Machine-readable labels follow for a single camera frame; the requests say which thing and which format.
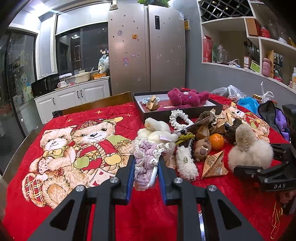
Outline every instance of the blue plastic bag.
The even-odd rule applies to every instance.
[[[237,104],[242,107],[245,107],[249,111],[252,111],[254,114],[258,115],[257,109],[258,109],[259,103],[257,102],[257,100],[251,97],[245,97],[245,98],[240,98]]]

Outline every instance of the red quilted blanket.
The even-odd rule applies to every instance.
[[[231,103],[224,97],[212,95],[211,98],[221,104]],[[65,115],[47,123],[8,186],[3,223],[14,240],[27,240],[76,184],[95,186],[114,176],[127,161],[126,147],[130,140],[143,127],[133,103]],[[285,142],[272,129],[268,137],[271,143]],[[226,168],[230,149],[226,143]],[[201,187],[216,185],[264,239],[271,240],[274,193],[263,193],[231,172],[223,177],[201,180],[203,162],[197,166],[200,175],[193,184]],[[275,239],[280,237],[291,218],[280,217]],[[116,237],[119,241],[176,240],[176,228],[177,207],[163,205],[158,184],[144,192],[133,190],[128,206],[116,206]]]

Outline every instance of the microwave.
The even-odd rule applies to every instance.
[[[34,98],[54,91],[60,82],[59,74],[51,74],[31,84]]]

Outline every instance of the green plant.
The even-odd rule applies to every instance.
[[[156,6],[161,6],[161,7],[170,7],[168,5],[169,0],[139,0],[138,3],[144,4],[147,6],[148,4],[150,5],[156,5]]]

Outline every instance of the white mug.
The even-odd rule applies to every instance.
[[[57,84],[57,87],[58,87],[58,88],[65,87],[65,86],[67,86],[66,81],[61,81],[61,82],[59,82],[59,83]]]

